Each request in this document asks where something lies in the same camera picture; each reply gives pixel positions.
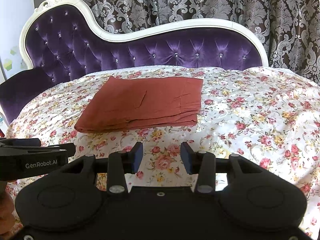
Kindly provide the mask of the person's left hand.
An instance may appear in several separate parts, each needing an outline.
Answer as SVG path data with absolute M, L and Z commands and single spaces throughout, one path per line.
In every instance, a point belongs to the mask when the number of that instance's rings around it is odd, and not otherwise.
M 9 193 L 6 191 L 7 182 L 1 181 L 1 239 L 9 239 L 12 236 L 11 230 L 15 225 L 15 210 L 14 201 Z

